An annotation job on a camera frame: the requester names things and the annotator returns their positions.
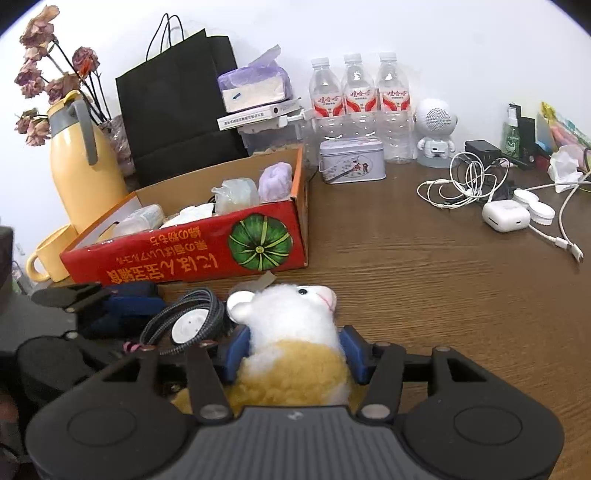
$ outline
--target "black strap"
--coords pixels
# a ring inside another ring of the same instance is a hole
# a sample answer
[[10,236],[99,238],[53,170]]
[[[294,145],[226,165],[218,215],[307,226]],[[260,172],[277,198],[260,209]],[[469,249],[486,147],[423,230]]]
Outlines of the black strap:
[[152,37],[152,40],[150,40],[150,44],[148,45],[148,50],[146,51],[146,61],[148,61],[148,56],[150,55],[150,48],[152,47],[152,43],[154,42],[154,40],[156,39],[156,36],[158,35],[158,32],[160,31],[160,27],[162,27],[162,23],[164,22],[164,19],[166,19],[166,23],[164,24],[164,31],[162,33],[162,39],[160,40],[160,53],[163,52],[164,37],[166,36],[166,33],[168,33],[168,46],[169,46],[169,48],[172,46],[170,21],[173,18],[177,19],[178,25],[181,29],[181,36],[184,40],[184,29],[183,29],[183,24],[181,23],[181,19],[178,17],[178,15],[169,15],[168,13],[165,13],[162,16],[162,18],[160,19],[160,24],[158,25],[158,28],[156,29],[156,32],[154,33],[154,36]]

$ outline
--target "water bottle label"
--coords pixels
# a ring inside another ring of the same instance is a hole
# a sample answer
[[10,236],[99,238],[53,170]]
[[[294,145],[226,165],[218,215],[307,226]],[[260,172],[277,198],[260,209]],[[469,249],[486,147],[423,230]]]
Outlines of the water bottle label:
[[345,91],[347,113],[375,112],[378,101],[375,88],[350,88]]
[[390,89],[380,92],[382,97],[382,110],[404,111],[410,109],[410,95],[406,89]]
[[337,94],[314,95],[312,104],[314,105],[316,116],[319,117],[341,116],[345,114],[343,97]]

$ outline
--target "plush toy ear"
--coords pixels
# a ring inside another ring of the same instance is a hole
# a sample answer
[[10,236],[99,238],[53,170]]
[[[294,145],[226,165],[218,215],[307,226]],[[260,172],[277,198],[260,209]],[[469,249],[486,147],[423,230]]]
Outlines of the plush toy ear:
[[235,323],[242,323],[247,325],[248,319],[252,313],[252,303],[243,302],[237,303],[228,311],[228,315]]
[[228,299],[226,300],[226,310],[228,311],[228,316],[230,317],[231,321],[233,321],[234,323],[246,322],[246,316],[250,314],[250,310],[248,312],[246,310],[241,310],[242,313],[238,314],[241,320],[238,320],[234,316],[234,308],[239,304],[249,303],[254,298],[254,296],[254,292],[248,290],[238,290],[228,297]]

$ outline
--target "tin box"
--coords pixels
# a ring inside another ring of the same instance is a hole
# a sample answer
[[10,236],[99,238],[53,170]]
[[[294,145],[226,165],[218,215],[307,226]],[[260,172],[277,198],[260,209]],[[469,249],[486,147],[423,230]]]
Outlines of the tin box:
[[326,183],[382,180],[384,145],[377,137],[325,140],[320,144],[319,170]]

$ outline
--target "white wall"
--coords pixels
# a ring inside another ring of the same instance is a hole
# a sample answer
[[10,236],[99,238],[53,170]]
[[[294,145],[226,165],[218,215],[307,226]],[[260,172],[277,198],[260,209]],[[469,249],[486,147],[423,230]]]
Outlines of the white wall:
[[[18,37],[36,5],[0,38],[0,218],[15,228],[27,255],[67,223],[51,181],[49,147],[26,147],[12,131],[23,110],[47,107],[46,96],[25,100],[13,83],[22,63]],[[56,1],[54,24],[70,54],[92,47],[111,113],[119,113],[115,78],[141,63],[164,11],[178,14],[188,33],[205,27],[230,36],[243,66],[279,43],[280,65],[308,102],[310,59],[328,56],[340,76],[344,53],[360,52],[375,74],[378,53],[394,50],[416,101],[445,99],[457,111],[457,145],[497,143],[506,105],[533,115],[544,100],[591,134],[591,37],[548,0],[182,0]],[[56,71],[41,62],[45,77]]]

